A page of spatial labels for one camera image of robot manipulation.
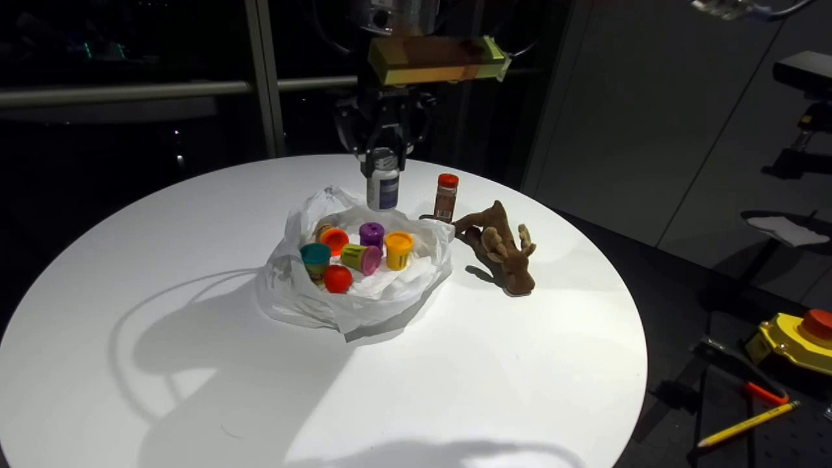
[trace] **purple bottle cap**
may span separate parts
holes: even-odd
[[[362,235],[362,243],[381,247],[384,226],[381,222],[362,222],[358,235]]]

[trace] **yellow object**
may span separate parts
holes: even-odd
[[[492,37],[377,37],[366,60],[381,86],[505,81],[513,64]]]
[[[804,316],[779,312],[762,321],[745,343],[750,360],[763,360],[769,352],[787,359],[796,367],[832,376],[832,341],[810,334],[800,328]]]
[[[384,247],[388,247],[388,268],[403,271],[409,264],[410,252],[412,252],[412,235],[406,230],[390,230],[384,235]]]
[[[700,447],[700,450],[715,447],[715,443],[721,443],[721,442],[726,442],[726,440],[731,440],[731,436],[737,436],[737,433],[744,433],[744,430],[748,430],[748,429],[754,429],[754,425],[762,425],[762,423],[767,423],[767,421],[771,421],[771,419],[792,411],[796,404],[799,404],[799,399],[789,399],[789,402],[786,402],[786,404],[775,404],[775,407],[769,407],[769,411],[762,411],[762,412],[756,412],[756,415],[750,415],[750,419],[745,419],[745,421],[737,421],[737,423],[734,423],[734,425],[726,425],[726,429],[721,429],[721,430],[700,440],[697,447]]]

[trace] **red bottle cap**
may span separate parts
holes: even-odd
[[[454,174],[440,174],[440,183],[442,183],[442,186],[457,186],[457,183],[459,183],[459,176],[454,176]]]
[[[353,274],[344,264],[327,264],[327,271],[321,272],[321,285],[329,294],[345,294],[347,285],[353,285]]]
[[[808,310],[808,315],[804,316],[800,328],[808,330],[815,337],[832,337],[832,312]]]

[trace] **white plastic bag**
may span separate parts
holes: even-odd
[[[409,230],[415,241],[406,271],[358,274],[347,294],[329,294],[312,284],[298,247],[314,241],[318,222],[337,222],[355,241],[362,222],[381,222],[384,230]],[[384,321],[412,315],[428,294],[449,274],[451,226],[437,221],[410,221],[398,211],[368,211],[337,186],[312,195],[289,216],[286,230],[276,252],[258,274],[258,300],[266,316],[334,328],[344,334],[362,330],[388,330]]]

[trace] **small bottle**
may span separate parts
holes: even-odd
[[[366,176],[366,206],[375,211],[392,211],[398,206],[396,155],[381,155],[375,160],[375,172]]]
[[[451,208],[457,202],[457,183],[459,183],[459,176],[454,176],[454,174],[440,174],[440,180],[437,180],[435,216],[448,222],[451,222]]]

